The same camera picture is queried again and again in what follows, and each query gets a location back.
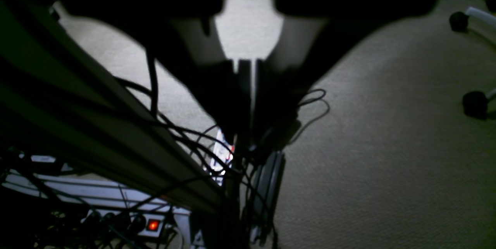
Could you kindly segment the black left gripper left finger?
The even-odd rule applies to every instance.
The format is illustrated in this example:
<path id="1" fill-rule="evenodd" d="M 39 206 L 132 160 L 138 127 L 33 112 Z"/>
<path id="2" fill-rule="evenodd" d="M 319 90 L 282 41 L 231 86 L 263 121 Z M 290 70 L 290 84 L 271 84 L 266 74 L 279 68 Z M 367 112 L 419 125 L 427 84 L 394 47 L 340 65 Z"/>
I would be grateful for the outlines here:
<path id="1" fill-rule="evenodd" d="M 214 15 L 224 0 L 62 0 L 76 16 L 124 32 L 185 85 L 229 143 L 235 117 L 220 103 L 237 94 L 232 61 L 225 55 Z"/>

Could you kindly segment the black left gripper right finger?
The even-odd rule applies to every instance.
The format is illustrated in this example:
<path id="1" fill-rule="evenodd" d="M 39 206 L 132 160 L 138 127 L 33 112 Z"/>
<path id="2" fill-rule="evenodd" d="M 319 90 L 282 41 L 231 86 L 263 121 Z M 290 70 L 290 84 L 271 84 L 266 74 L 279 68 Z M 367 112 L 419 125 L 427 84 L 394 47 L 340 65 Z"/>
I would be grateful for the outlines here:
<path id="1" fill-rule="evenodd" d="M 273 0 L 283 16 L 274 49 L 258 67 L 253 150 L 272 150 L 296 107 L 356 45 L 396 21 L 423 16 L 437 0 Z"/>

